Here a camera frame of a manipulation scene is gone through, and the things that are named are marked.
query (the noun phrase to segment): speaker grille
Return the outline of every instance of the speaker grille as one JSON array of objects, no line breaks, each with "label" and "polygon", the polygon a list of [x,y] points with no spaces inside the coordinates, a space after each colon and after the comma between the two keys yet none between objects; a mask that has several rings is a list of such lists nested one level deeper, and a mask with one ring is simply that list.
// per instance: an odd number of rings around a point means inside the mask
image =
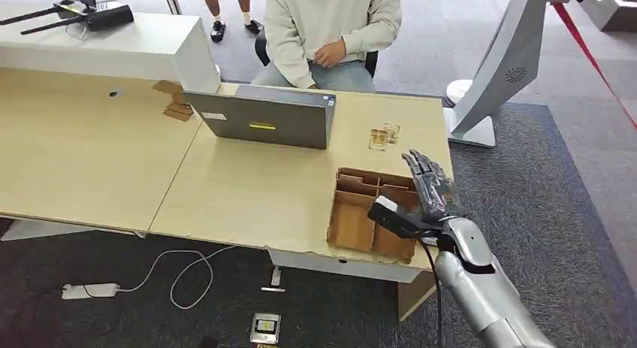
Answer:
[{"label": "speaker grille", "polygon": [[505,80],[510,83],[519,83],[526,76],[527,70],[522,66],[511,68],[506,72],[506,74],[504,74]]}]

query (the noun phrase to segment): sneaker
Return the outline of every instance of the sneaker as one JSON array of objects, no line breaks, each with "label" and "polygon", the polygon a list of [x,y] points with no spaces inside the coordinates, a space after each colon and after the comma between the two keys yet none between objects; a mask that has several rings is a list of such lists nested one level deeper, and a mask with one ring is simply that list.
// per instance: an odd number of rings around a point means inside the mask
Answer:
[{"label": "sneaker", "polygon": [[225,23],[223,21],[215,21],[213,24],[213,30],[210,33],[210,38],[213,39],[213,42],[217,43],[223,40],[223,35],[225,34]]},{"label": "sneaker", "polygon": [[261,32],[261,29],[263,28],[263,25],[257,20],[250,20],[250,24],[244,25],[244,26],[246,27],[248,31],[250,31],[251,33],[255,35],[258,35],[259,32]]}]

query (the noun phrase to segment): white sock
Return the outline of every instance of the white sock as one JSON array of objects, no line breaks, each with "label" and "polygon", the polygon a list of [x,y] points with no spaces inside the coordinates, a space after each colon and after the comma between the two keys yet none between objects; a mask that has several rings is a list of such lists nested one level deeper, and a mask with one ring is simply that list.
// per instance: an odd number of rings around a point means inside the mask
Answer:
[{"label": "white sock", "polygon": [[250,12],[243,13],[243,23],[249,25],[252,22],[252,17],[250,16]]}]

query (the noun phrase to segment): gray floor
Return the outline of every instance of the gray floor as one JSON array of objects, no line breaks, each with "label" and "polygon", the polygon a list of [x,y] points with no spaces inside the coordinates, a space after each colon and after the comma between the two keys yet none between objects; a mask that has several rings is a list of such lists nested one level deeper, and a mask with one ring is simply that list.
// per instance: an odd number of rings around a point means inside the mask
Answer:
[{"label": "gray floor", "polygon": [[[2,0],[40,3],[53,0]],[[168,12],[164,0],[123,0],[136,11]],[[508,0],[403,0],[403,27],[381,53],[378,89],[441,95],[449,81],[471,77]],[[203,0],[180,0],[186,14],[211,16]],[[637,117],[637,35],[599,32],[576,4],[567,6],[611,85]],[[261,18],[264,0],[253,0]],[[228,23],[214,55],[229,80],[251,80],[259,62],[235,0],[222,0]],[[618,103],[549,10],[539,77],[513,98],[547,104],[620,260],[637,287],[637,134]]]},{"label": "gray floor", "polygon": [[[467,213],[482,227],[530,314],[559,347],[637,346],[637,299],[550,112],[509,104],[494,121],[502,143],[487,151],[452,145],[454,175]],[[163,258],[146,286],[114,300],[62,301],[59,288],[28,300],[56,283],[128,288],[160,252],[218,248],[99,231],[1,242],[0,346],[195,348],[211,336],[221,348],[250,347],[249,324],[258,311],[282,314],[283,347],[435,346],[435,299],[400,323],[391,282],[283,268],[286,292],[261,292],[270,260],[266,252],[245,248],[212,259],[213,288],[187,311],[168,300],[173,279],[194,259],[186,255]],[[208,277],[204,266],[194,268],[177,284],[175,299],[189,304]],[[443,301],[445,346],[482,346],[445,289]],[[108,328],[114,331],[96,337]]]}]

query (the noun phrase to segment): laptop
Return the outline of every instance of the laptop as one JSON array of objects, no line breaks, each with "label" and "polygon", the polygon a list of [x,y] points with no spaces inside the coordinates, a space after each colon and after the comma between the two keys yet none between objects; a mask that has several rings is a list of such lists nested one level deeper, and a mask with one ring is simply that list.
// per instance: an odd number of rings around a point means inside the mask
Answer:
[{"label": "laptop", "polygon": [[335,95],[252,85],[239,86],[234,96],[183,95],[218,137],[328,148]]}]

